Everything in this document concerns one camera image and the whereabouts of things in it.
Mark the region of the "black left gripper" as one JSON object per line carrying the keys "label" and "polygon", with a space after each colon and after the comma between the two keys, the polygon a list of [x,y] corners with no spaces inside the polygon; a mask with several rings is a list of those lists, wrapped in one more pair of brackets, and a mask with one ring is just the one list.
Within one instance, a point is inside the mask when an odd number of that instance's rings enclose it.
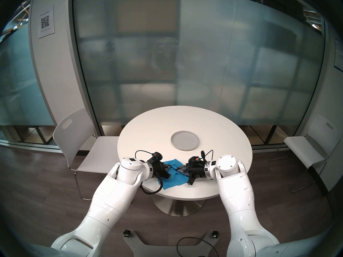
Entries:
{"label": "black left gripper", "polygon": [[170,179],[171,175],[169,174],[169,170],[171,169],[171,165],[165,164],[161,161],[155,161],[151,163],[152,165],[152,178],[164,178]]}

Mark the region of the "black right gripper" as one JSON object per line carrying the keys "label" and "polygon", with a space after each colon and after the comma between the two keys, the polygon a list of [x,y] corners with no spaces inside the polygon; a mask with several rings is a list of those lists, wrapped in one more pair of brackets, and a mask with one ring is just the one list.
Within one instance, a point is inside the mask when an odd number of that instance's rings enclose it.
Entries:
{"label": "black right gripper", "polygon": [[189,175],[187,184],[193,185],[195,179],[205,178],[205,163],[187,163],[177,167],[177,171],[182,175]]}

